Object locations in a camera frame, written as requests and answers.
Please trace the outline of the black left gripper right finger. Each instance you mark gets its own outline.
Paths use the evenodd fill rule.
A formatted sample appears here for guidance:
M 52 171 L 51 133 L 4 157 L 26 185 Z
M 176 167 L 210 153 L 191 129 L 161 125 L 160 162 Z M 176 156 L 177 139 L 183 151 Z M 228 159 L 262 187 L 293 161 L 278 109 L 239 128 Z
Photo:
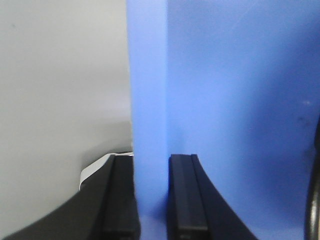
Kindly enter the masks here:
M 254 240 L 204 171 L 196 154 L 168 160 L 169 240 Z

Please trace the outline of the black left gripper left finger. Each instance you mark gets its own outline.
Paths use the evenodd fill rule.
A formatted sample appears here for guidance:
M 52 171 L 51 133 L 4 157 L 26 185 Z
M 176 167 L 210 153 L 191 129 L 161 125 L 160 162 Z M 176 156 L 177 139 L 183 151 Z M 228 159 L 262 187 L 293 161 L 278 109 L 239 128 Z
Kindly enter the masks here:
M 6 239 L 138 240 L 140 234 L 133 157 L 112 155 L 67 202 Z

